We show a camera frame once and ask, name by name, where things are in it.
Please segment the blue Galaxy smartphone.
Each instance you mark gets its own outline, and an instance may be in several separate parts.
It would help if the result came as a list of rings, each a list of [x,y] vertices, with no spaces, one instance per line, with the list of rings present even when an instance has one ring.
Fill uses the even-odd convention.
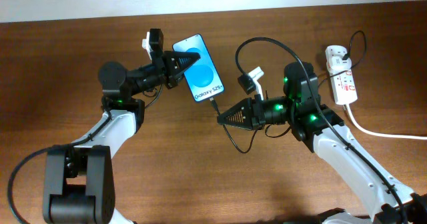
[[[225,91],[216,66],[211,59],[203,37],[199,33],[174,43],[172,48],[174,51],[198,53],[200,55],[200,59],[184,73],[195,102],[202,102]]]

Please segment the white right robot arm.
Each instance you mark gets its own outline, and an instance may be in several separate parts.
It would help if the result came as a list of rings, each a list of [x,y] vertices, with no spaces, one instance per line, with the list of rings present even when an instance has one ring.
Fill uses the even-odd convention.
[[[426,196],[415,193],[379,164],[344,120],[321,102],[310,63],[284,69],[284,95],[246,98],[218,116],[220,125],[255,131],[288,124],[292,135],[329,164],[361,200],[373,223],[425,223]]]

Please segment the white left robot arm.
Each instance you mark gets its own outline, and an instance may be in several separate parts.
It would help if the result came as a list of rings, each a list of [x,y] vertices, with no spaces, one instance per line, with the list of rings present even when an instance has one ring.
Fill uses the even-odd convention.
[[[151,63],[134,70],[108,61],[98,72],[103,114],[84,136],[47,152],[43,192],[46,223],[129,223],[115,207],[112,159],[137,133],[145,103],[134,96],[156,87],[174,88],[200,55],[163,50],[163,33],[151,29],[142,41]]]

